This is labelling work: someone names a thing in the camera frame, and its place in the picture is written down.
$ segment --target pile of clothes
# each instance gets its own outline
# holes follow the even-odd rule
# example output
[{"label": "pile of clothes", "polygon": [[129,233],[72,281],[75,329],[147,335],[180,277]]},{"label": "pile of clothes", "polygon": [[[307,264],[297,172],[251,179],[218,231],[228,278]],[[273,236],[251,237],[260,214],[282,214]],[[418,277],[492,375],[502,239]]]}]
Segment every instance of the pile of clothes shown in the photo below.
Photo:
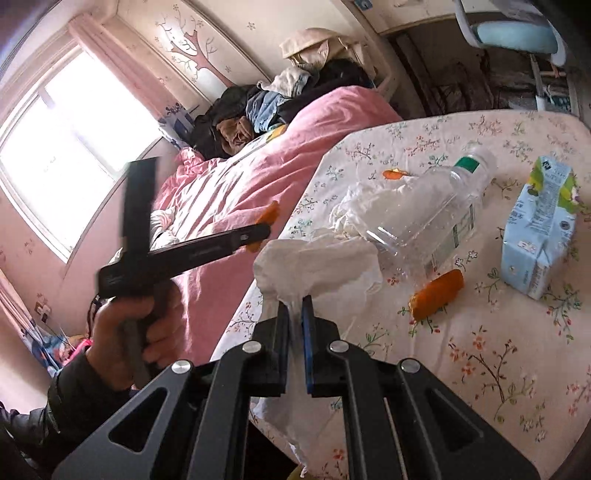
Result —
[{"label": "pile of clothes", "polygon": [[338,87],[373,88],[366,47],[325,28],[297,32],[280,45],[292,62],[272,82],[232,86],[194,122],[190,144],[206,160],[229,158],[257,136],[290,123],[305,106]]}]

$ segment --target pink tree decal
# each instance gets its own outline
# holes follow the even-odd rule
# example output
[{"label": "pink tree decal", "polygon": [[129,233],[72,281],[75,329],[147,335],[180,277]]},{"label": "pink tree decal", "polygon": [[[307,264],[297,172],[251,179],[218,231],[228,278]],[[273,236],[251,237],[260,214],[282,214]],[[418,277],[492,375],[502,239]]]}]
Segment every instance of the pink tree decal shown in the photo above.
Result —
[{"label": "pink tree decal", "polygon": [[178,6],[173,5],[173,10],[175,10],[178,15],[175,16],[175,18],[178,23],[178,31],[183,35],[181,38],[178,38],[173,33],[173,28],[167,25],[166,17],[162,23],[157,23],[164,30],[167,40],[173,45],[172,50],[168,50],[168,52],[179,54],[185,58],[185,60],[173,58],[174,62],[179,65],[179,68],[184,69],[186,73],[190,73],[193,81],[197,80],[199,70],[208,69],[220,79],[226,87],[233,86],[234,84],[226,78],[222,72],[215,68],[209,60],[209,56],[217,51],[216,47],[213,46],[213,38],[206,39],[205,51],[203,51],[199,45],[199,33],[197,32],[197,28],[203,26],[203,21],[196,21],[193,17],[190,17],[193,22],[193,33],[189,33],[183,30],[186,25],[186,20],[182,18]]}]

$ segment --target screw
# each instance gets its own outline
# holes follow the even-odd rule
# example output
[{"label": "screw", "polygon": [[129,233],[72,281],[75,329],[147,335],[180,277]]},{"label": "screw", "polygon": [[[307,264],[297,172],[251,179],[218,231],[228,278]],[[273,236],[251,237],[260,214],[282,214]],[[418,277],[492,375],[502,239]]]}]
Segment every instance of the screw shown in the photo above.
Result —
[{"label": "screw", "polygon": [[246,353],[258,353],[261,351],[262,345],[256,340],[250,340],[242,345],[242,350]]},{"label": "screw", "polygon": [[335,340],[329,345],[329,348],[334,353],[345,353],[349,350],[349,344],[344,340]]},{"label": "screw", "polygon": [[415,374],[421,369],[421,364],[414,358],[407,358],[402,360],[400,367],[408,374]]},{"label": "screw", "polygon": [[189,362],[189,360],[177,360],[175,363],[173,363],[172,369],[176,374],[185,374],[191,370],[191,362]]}]

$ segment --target window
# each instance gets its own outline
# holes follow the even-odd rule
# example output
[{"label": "window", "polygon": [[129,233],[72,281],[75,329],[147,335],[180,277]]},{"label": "window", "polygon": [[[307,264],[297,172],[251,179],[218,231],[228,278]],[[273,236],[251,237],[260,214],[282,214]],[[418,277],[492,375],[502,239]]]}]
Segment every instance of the window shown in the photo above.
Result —
[{"label": "window", "polygon": [[28,95],[0,137],[0,174],[28,223],[66,260],[121,176],[158,137],[117,78],[79,53]]}]

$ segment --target wall outlet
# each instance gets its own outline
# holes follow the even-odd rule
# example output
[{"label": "wall outlet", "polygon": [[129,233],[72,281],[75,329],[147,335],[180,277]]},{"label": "wall outlet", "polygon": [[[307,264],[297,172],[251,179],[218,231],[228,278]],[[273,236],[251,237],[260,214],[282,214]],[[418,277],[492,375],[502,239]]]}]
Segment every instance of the wall outlet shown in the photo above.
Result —
[{"label": "wall outlet", "polygon": [[43,305],[41,302],[37,302],[35,304],[35,312],[40,316],[43,317],[43,314],[46,314],[48,317],[51,313],[51,308],[49,305]]}]

